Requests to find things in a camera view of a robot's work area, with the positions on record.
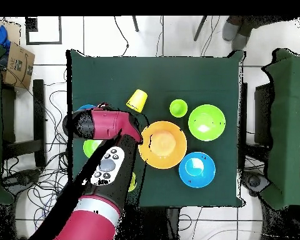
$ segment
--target yellow cup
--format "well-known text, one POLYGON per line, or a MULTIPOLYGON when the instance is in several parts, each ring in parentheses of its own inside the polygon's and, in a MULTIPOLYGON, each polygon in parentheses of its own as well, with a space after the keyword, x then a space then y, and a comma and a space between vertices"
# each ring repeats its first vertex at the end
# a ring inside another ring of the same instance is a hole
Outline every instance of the yellow cup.
POLYGON ((136 92, 130 97, 129 101, 127 102, 127 106, 131 109, 134 109, 137 112, 141 112, 144 107, 144 103, 147 100, 147 93, 144 91, 137 89, 136 92))

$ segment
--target lime green bowl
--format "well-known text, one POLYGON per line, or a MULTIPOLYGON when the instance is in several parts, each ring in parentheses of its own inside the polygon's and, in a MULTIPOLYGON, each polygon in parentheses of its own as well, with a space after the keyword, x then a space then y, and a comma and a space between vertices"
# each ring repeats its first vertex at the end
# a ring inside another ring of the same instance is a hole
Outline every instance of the lime green bowl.
POLYGON ((83 143, 83 152, 87 158, 92 156, 93 152, 98 148, 102 141, 103 140, 85 140, 83 143))
POLYGON ((216 106, 201 105, 190 114, 188 125, 195 138, 212 141, 223 133, 226 127, 226 118, 216 106))
POLYGON ((185 101, 182 99, 175 99, 171 104, 170 104, 170 113, 176 117, 176 118, 181 118, 184 115, 186 115, 188 111, 188 105, 185 101))

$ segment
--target small green cup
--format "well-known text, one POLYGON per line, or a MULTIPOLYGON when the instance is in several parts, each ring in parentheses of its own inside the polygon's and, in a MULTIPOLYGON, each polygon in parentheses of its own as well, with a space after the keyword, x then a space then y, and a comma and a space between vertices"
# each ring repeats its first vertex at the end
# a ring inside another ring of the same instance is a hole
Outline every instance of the small green cup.
POLYGON ((173 102, 171 102, 169 110, 174 117, 181 118, 186 115, 188 111, 188 105, 182 99, 175 99, 173 102))

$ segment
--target table leg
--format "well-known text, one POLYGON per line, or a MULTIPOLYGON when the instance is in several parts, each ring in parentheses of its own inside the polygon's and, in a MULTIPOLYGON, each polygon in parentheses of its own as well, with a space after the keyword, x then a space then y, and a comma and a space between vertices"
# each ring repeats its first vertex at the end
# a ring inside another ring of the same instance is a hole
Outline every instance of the table leg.
POLYGON ((133 19, 133 24, 134 24, 134 28, 136 29, 136 32, 139 32, 136 16, 132 16, 132 19, 133 19))
POLYGON ((196 35, 194 36, 194 39, 193 39, 194 41, 197 41, 197 39, 199 37, 199 34, 201 32, 201 29, 203 28, 203 24, 206 21, 206 19, 207 19, 207 16, 202 16, 202 19, 201 19, 201 22, 200 22, 199 27, 197 29, 196 35))

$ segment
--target floor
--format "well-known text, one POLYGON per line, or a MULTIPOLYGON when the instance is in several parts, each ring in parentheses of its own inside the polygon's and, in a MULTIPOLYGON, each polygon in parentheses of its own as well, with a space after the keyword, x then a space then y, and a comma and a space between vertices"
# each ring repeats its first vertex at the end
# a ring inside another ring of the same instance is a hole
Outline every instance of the floor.
MULTIPOLYGON (((219 16, 208 17, 196 42, 193 41, 201 16, 164 16, 164 37, 158 42, 162 31, 160 16, 137 16, 139 32, 134 30, 131 16, 117 17, 117 23, 129 42, 125 56, 200 56, 200 53, 211 34, 211 23, 214 27, 219 16)), ((221 16, 212 35, 211 43, 205 56, 226 57, 231 52, 231 43, 222 39, 222 28, 227 16, 221 16)), ((26 45, 25 17, 6 17, 21 25, 21 46, 36 55, 32 79, 44 79, 46 108, 57 119, 64 117, 67 110, 66 84, 66 49, 77 49, 87 56, 120 56, 126 49, 113 17, 61 17, 62 44, 26 45)), ((58 17, 38 17, 38 32, 30 32, 29 39, 34 42, 59 41, 58 17)), ((276 48, 288 48, 300 54, 300 21, 278 22, 263 26, 252 31, 251 38, 244 49, 246 58, 243 62, 243 80, 248 83, 247 102, 247 141, 253 143, 254 132, 254 90, 256 86, 269 82, 261 67, 271 62, 272 51, 276 48)), ((33 139, 33 99, 25 89, 16 89, 16 141, 33 139)), ((58 126, 60 134, 65 138, 63 130, 58 126)), ((64 144, 51 144, 54 139, 54 124, 47 117, 46 142, 47 159, 65 150, 64 144)), ((15 159, 8 161, 13 165, 15 159)), ((19 163, 13 167, 19 171, 34 167, 34 156, 19 157, 19 163)), ((58 160, 48 165, 47 171, 58 168, 58 160)), ((66 176, 50 176, 54 181, 65 184, 66 176)), ((41 208, 44 204, 55 201, 49 186, 53 180, 46 182, 47 187, 24 191, 17 202, 16 225, 20 236, 29 237, 36 226, 44 219, 41 208)), ((251 197, 241 187, 241 197, 245 200, 244 207, 184 207, 181 209, 179 235, 181 240, 259 240, 262 227, 261 205, 257 198, 251 197)))

